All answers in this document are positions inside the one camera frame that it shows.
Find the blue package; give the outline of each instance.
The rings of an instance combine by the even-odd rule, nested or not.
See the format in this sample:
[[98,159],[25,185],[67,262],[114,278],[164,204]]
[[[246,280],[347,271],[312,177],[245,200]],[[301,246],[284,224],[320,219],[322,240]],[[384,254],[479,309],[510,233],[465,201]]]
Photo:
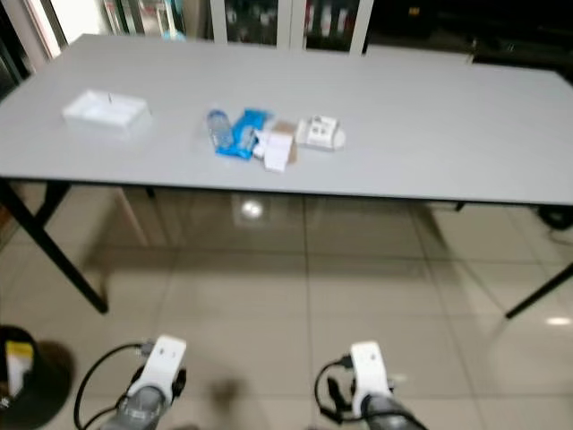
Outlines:
[[233,125],[233,145],[217,148],[217,153],[234,155],[242,159],[252,157],[252,149],[257,143],[255,130],[262,130],[265,121],[270,118],[270,113],[263,110],[245,109],[243,116]]

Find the table top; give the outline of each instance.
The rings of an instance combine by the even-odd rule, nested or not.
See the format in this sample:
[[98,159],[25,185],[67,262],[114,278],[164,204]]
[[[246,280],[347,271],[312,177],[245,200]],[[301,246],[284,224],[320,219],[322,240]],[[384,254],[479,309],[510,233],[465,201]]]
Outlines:
[[[86,89],[141,97],[128,142],[77,133],[61,111]],[[284,174],[214,153],[213,107],[295,122],[334,116],[336,153],[300,149]],[[0,104],[0,176],[300,194],[573,204],[573,90],[557,74],[463,56],[366,56],[83,36]]]

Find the cabinet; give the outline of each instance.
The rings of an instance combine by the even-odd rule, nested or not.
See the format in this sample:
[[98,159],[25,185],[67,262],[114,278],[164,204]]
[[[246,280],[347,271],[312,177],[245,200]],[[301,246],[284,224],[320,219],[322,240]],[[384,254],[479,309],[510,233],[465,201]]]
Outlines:
[[360,54],[373,0],[210,0],[217,43]]

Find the plastic bottle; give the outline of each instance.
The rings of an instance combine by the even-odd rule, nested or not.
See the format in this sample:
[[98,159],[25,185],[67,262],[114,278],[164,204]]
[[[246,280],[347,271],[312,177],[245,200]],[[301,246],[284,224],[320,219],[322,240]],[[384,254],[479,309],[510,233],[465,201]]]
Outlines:
[[209,136],[216,149],[228,149],[233,146],[233,131],[225,112],[213,109],[207,114]]

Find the white table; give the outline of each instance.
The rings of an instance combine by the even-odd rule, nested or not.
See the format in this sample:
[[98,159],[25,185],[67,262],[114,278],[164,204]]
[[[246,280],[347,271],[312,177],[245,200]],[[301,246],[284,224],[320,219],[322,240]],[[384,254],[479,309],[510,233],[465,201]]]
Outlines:
[[[146,99],[151,128],[129,142],[71,132],[62,107],[86,89]],[[335,156],[300,150],[285,174],[270,174],[214,155],[203,123],[214,106],[231,116],[245,107],[291,121],[334,116],[347,147]],[[557,74],[459,55],[83,36],[0,105],[0,196],[105,311],[7,179],[570,205],[571,112],[573,90]]]

